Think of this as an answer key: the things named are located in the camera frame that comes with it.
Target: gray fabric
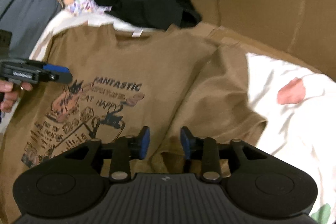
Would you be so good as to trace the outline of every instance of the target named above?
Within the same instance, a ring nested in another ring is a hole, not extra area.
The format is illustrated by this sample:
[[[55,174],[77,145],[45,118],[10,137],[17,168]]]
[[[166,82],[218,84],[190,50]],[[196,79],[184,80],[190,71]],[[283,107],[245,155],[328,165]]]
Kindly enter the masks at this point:
[[[48,22],[61,9],[57,0],[0,0],[0,29],[13,34],[9,55],[28,58]]]

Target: ribbed black plastic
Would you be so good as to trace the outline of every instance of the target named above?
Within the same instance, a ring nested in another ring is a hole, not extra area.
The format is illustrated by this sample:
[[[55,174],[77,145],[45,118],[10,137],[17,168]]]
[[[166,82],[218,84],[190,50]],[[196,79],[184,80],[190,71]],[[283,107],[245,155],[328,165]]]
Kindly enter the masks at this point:
[[[194,174],[138,174],[111,186],[95,208],[72,218],[39,219],[23,215],[15,224],[315,224],[307,215],[265,220],[236,208],[219,185]]]

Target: colorful patterned cloth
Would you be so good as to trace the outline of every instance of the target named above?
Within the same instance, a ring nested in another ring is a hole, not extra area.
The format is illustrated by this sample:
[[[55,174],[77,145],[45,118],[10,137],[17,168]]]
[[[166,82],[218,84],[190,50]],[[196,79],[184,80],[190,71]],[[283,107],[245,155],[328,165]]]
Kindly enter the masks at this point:
[[[98,6],[94,0],[75,0],[74,3],[66,7],[66,10],[74,16],[82,13],[103,14],[105,11],[111,11],[111,6]]]

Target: brown t-shirt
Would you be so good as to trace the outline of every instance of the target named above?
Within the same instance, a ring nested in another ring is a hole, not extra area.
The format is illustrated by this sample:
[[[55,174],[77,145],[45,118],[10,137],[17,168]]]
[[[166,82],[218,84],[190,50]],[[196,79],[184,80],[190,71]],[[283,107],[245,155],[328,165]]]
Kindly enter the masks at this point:
[[[239,138],[253,145],[264,129],[247,107],[247,62],[235,45],[174,29],[133,38],[103,25],[65,30],[50,46],[47,61],[68,67],[73,82],[41,83],[11,120],[0,153],[5,223],[20,215],[15,179],[90,138],[113,142],[149,126],[146,160],[132,161],[132,172],[179,172],[182,126],[219,143]]]

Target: metal screw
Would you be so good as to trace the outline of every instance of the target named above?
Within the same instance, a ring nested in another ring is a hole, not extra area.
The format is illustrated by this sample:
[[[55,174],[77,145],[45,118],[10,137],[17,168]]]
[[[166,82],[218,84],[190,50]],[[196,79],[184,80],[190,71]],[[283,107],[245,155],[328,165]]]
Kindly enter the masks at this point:
[[[203,174],[203,178],[205,178],[205,179],[207,179],[207,180],[217,180],[217,179],[219,179],[219,177],[220,177],[219,173],[217,173],[217,172],[212,172],[212,171],[210,171],[210,172],[205,172],[205,173]]]
[[[111,178],[115,180],[123,180],[128,177],[127,173],[122,172],[122,171],[117,171],[111,174]]]

